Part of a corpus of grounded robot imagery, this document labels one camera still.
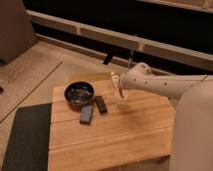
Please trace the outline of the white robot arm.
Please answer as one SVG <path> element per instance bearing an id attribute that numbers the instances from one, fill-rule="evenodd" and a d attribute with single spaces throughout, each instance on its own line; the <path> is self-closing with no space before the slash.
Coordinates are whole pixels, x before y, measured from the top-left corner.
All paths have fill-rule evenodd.
<path id="1" fill-rule="evenodd" d="M 213 75 L 153 75 L 140 62 L 111 79 L 121 101 L 136 89 L 176 102 L 169 171 L 213 171 Z"/>

